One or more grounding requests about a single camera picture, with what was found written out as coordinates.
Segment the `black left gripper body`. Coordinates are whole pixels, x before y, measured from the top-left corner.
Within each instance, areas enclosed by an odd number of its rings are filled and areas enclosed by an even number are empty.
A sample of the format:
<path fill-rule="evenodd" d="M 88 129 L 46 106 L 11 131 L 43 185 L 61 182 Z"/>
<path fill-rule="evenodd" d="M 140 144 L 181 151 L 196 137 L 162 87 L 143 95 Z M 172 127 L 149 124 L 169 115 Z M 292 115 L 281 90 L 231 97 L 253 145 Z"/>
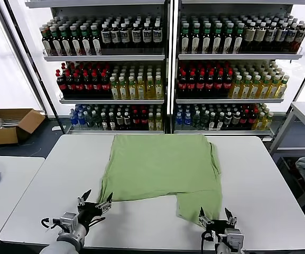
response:
<path fill-rule="evenodd" d="M 99 208 L 98 203 L 85 202 L 79 204 L 78 209 L 78 223 L 83 225 L 86 231 L 89 231 L 90 227 L 103 221 L 105 219 L 102 216 L 102 209 Z"/>

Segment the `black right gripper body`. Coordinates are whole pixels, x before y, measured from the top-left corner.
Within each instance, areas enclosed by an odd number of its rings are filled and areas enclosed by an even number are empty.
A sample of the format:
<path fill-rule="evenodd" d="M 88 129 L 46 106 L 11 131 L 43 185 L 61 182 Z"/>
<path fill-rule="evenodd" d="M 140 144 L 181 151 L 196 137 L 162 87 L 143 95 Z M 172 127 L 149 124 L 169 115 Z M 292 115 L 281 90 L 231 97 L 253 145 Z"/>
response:
<path fill-rule="evenodd" d="M 206 225 L 206 240 L 213 240 L 215 235 L 224 234 L 226 229 L 234 229 L 236 221 L 211 220 Z"/>

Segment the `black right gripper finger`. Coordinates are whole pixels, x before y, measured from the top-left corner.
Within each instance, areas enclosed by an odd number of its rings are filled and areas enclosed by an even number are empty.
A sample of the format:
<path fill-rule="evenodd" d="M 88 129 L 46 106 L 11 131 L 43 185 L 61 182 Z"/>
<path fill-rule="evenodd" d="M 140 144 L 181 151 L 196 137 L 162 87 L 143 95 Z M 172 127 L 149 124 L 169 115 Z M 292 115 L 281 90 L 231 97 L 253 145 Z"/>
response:
<path fill-rule="evenodd" d="M 227 208 L 225 208 L 225 214 L 227 217 L 227 225 L 229 225 L 229 227 L 235 227 L 237 223 L 237 217 L 233 216 L 231 211 Z"/>
<path fill-rule="evenodd" d="M 210 219 L 205 215 L 203 208 L 200 208 L 200 212 L 199 212 L 199 225 L 202 228 L 207 228 L 208 225 L 210 224 Z"/>

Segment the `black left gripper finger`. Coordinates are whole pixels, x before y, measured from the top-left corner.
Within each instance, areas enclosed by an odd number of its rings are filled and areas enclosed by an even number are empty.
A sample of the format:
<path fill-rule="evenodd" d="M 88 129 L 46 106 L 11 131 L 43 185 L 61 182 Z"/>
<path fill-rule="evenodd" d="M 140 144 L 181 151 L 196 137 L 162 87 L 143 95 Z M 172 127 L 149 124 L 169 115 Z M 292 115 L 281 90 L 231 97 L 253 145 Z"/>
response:
<path fill-rule="evenodd" d="M 86 191 L 85 193 L 83 193 L 83 195 L 81 197 L 78 197 L 78 206 L 84 206 L 87 198 L 89 197 L 91 193 L 91 189 L 89 189 L 88 191 Z"/>
<path fill-rule="evenodd" d="M 102 212 L 107 212 L 112 206 L 112 197 L 113 193 L 111 193 L 104 202 L 97 204 L 96 207 Z"/>

